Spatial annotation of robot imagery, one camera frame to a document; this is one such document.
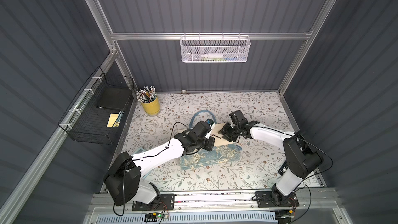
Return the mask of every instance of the blue cable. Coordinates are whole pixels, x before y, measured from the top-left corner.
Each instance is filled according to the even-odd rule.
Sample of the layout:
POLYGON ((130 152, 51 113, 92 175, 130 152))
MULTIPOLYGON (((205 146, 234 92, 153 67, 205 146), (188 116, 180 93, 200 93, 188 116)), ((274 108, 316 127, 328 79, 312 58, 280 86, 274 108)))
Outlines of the blue cable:
POLYGON ((214 123, 217 124, 216 117, 214 117, 214 114, 213 114, 212 112, 210 112, 209 110, 200 110, 199 112, 197 112, 197 113, 195 113, 195 114, 193 115, 193 117, 192 117, 192 119, 191 119, 191 122, 189 122, 189 128, 190 128, 190 129, 192 129, 192 125, 193 125, 193 121, 195 120, 195 117, 196 117, 199 113, 201 113, 201 112, 208 112, 208 113, 210 113, 211 116, 212 116, 212 118, 213 118, 214 123))

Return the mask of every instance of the red wire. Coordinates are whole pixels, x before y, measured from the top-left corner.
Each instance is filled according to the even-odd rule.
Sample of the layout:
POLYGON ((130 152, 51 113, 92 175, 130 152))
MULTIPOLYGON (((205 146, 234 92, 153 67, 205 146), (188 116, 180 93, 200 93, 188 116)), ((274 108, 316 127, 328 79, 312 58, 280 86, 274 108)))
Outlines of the red wire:
POLYGON ((296 201, 295 200, 293 200, 293 202, 295 203, 295 207, 294 207, 294 209, 293 209, 293 212, 294 212, 294 216, 296 216, 296 208, 297 208, 297 205, 296 205, 296 201))
POLYGON ((163 205, 166 207, 166 210, 167 210, 167 214, 168 215, 170 215, 170 213, 169 213, 169 210, 167 209, 167 206, 166 206, 166 204, 163 202, 163 201, 161 201, 162 203, 163 203, 163 205))

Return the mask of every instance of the white bottle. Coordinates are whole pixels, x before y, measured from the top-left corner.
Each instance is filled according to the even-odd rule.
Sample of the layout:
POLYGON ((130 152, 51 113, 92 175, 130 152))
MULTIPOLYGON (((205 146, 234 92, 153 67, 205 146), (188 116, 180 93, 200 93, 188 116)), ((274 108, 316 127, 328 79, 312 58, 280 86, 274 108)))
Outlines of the white bottle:
POLYGON ((223 54, 222 53, 208 53, 202 55, 202 58, 208 59, 208 60, 215 60, 215 59, 222 59, 223 54))

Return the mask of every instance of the yellow pencil cup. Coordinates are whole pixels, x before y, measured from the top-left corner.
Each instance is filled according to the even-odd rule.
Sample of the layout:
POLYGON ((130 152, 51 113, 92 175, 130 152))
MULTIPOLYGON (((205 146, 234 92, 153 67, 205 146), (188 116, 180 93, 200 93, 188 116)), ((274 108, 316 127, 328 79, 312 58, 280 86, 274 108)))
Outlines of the yellow pencil cup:
POLYGON ((148 115, 156 115, 160 111, 160 103, 159 103, 158 97, 156 97, 156 99, 154 101, 149 102, 149 103, 141 102, 141 105, 148 115))

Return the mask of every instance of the yellow card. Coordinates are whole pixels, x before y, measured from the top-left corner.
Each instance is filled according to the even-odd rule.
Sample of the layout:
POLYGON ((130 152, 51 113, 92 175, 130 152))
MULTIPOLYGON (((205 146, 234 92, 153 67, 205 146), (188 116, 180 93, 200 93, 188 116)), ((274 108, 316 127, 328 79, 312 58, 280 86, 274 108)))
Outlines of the yellow card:
POLYGON ((113 127, 114 123, 117 120, 117 117, 119 117, 119 113, 111 113, 111 116, 109 116, 107 127, 113 127))

